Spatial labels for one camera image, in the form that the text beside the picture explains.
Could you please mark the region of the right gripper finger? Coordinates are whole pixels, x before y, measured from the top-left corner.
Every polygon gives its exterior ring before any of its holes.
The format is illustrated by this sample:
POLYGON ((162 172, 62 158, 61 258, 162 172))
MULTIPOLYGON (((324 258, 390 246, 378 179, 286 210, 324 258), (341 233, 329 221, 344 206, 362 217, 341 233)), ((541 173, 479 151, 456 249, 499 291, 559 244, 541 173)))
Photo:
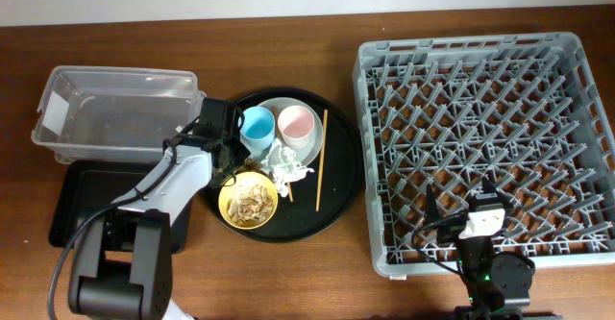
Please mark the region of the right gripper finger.
POLYGON ((425 223, 431 224, 440 219, 437 201, 432 191, 431 185, 428 185, 426 187, 426 202, 425 223))
POLYGON ((512 209, 510 201, 490 182, 487 177, 481 178, 482 194, 480 203, 483 206, 501 205, 503 209, 512 209))

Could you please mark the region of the gold brown snack wrapper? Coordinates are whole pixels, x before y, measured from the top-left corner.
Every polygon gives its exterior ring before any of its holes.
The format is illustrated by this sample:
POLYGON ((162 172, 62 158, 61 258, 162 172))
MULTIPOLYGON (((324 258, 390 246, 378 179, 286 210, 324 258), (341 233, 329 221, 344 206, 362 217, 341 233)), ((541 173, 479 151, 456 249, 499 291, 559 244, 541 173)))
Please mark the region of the gold brown snack wrapper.
POLYGON ((243 164, 244 168, 247 171, 253 171, 253 172, 258 172, 258 173, 262 173, 262 174, 267 174, 267 171, 263 168, 262 164, 260 161, 258 160, 254 160, 251 158, 248 158, 244 161, 243 164))

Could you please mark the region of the yellow bowl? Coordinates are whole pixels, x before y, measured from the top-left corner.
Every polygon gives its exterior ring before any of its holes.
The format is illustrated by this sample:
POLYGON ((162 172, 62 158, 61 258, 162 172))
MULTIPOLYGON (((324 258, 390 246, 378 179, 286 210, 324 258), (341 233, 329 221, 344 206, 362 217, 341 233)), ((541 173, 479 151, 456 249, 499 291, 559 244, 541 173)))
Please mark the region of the yellow bowl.
POLYGON ((278 206, 275 184, 258 172, 243 172, 220 189, 218 207, 224 221, 240 230, 253 230, 273 218, 278 206))

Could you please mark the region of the white tissue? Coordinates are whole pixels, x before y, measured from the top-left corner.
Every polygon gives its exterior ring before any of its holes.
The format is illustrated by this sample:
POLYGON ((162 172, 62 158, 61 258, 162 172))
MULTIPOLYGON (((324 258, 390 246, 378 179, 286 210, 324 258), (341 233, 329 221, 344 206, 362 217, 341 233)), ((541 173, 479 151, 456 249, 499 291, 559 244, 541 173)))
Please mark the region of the white tissue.
POLYGON ((290 183, 304 179, 314 169, 303 165, 296 159, 296 153, 275 138, 264 159, 260 162, 261 169, 270 176, 280 196, 289 194, 290 183))

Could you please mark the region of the food scraps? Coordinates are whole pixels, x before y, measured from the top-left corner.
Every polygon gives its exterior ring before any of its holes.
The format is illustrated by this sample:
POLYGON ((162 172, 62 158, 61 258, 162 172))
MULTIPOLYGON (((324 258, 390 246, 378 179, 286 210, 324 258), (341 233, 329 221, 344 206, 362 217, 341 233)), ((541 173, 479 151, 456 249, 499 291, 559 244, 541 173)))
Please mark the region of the food scraps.
POLYGON ((227 213, 239 226, 255 226, 267 220, 273 209, 273 197, 265 186, 240 185, 228 201, 227 213))

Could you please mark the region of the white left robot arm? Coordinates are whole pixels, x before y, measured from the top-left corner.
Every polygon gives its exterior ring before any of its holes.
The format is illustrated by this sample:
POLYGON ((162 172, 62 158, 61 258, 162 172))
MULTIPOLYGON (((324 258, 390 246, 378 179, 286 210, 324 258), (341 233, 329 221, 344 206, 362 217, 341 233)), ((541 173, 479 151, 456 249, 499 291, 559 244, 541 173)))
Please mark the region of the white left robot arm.
POLYGON ((207 141, 180 134, 162 144, 159 164, 132 190, 82 220, 66 253, 74 255, 67 301, 91 319, 186 319, 172 299, 171 227, 191 198, 220 186, 249 157, 237 137, 207 141), (133 258, 106 258, 104 233, 111 213, 136 217, 133 258))

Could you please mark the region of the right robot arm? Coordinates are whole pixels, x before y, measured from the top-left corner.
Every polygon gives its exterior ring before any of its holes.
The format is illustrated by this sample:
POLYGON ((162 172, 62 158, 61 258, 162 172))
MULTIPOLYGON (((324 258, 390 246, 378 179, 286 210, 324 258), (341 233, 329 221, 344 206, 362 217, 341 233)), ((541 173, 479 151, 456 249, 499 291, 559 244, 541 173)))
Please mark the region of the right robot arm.
POLYGON ((457 252, 456 268, 468 292, 470 305, 457 307, 454 319, 555 319, 553 313, 524 313, 535 263, 513 252, 496 252, 493 238, 500 234, 513 206, 486 178, 482 193, 469 198, 469 206, 441 216, 435 195, 427 187, 424 225, 416 232, 435 231, 436 242, 452 243, 457 252))

